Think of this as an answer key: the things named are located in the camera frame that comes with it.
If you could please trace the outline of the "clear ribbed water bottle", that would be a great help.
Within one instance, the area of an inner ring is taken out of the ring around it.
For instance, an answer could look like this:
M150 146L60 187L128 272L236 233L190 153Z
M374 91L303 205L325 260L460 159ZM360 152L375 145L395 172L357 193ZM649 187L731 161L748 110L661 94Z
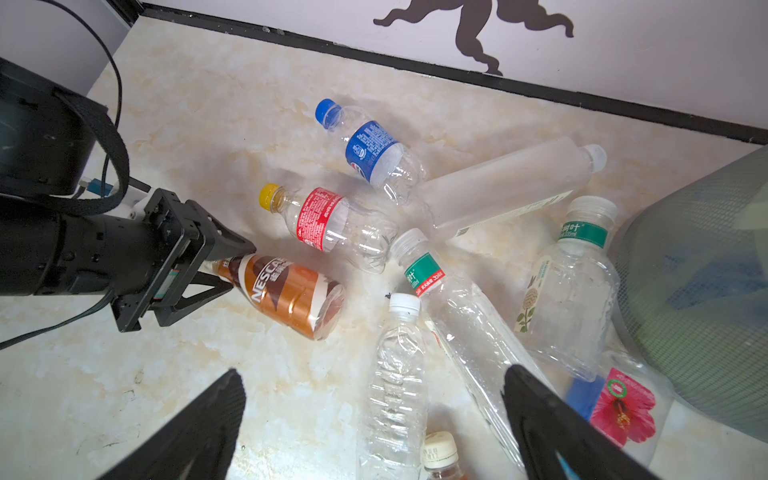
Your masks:
M428 394L421 302L393 293L373 357L357 441L358 479L417 479Z

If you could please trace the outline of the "red label clear bottle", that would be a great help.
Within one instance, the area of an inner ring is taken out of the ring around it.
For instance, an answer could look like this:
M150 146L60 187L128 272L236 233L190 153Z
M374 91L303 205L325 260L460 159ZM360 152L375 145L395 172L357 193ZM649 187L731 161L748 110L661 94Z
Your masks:
M357 269L381 274L399 227L390 216L322 187L290 189L269 183L259 205L281 216L293 237Z

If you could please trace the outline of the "large clear square bottle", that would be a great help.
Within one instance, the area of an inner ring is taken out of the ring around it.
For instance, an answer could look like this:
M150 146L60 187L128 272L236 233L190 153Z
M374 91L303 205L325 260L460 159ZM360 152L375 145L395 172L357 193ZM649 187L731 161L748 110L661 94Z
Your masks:
M472 280L447 271L420 229L401 234L391 245L390 256L404 269L443 350L499 444L523 468L502 399L504 376L509 367L520 364L545 386L551 382L488 297Z

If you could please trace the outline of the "brown tea bottle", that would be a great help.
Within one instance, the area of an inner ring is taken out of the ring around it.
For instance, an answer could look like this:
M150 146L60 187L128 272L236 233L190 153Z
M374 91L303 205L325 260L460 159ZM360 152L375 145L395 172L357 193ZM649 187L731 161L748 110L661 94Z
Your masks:
M426 436L421 453L425 479L466 480L459 463L458 448L448 431L434 432Z

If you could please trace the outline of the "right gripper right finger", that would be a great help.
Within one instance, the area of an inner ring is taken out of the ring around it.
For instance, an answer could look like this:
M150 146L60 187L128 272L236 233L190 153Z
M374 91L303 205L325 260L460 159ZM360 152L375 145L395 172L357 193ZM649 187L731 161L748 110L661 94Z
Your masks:
M504 376L502 398L529 479L654 479L524 366Z

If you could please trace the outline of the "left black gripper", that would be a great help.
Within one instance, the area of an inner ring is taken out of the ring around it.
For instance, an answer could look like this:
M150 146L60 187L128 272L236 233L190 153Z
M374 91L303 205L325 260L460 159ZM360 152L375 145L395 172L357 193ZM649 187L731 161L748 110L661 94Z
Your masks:
M141 329L164 279L194 241L202 238L201 258L215 261L255 253L253 242L224 226L196 201L182 203L158 189L141 220L111 215L60 217L59 293L109 293L120 332ZM207 290L181 296L172 306L154 308L160 327L169 327L233 290L215 275L197 272L191 286Z

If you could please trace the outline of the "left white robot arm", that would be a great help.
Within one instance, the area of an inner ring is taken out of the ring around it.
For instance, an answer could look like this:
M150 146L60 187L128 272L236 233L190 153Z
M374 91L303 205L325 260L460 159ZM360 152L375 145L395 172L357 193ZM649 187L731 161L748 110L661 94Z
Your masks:
M231 290L205 262L254 251L195 201L136 199L106 108L2 62L3 295L95 295L122 332L167 327Z

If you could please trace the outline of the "brown Nescafe coffee bottle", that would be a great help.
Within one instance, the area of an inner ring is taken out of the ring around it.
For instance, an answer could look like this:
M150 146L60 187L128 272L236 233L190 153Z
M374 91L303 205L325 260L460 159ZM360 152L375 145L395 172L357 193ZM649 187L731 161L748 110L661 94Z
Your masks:
M230 283L261 314L320 341L334 329L344 286L288 259L251 253L203 263L202 270Z

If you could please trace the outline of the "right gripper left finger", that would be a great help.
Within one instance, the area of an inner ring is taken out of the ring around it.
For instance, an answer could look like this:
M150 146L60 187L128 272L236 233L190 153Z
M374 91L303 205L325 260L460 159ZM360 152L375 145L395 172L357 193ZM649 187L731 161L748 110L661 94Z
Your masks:
M104 479L224 479L246 406L235 369L213 382Z

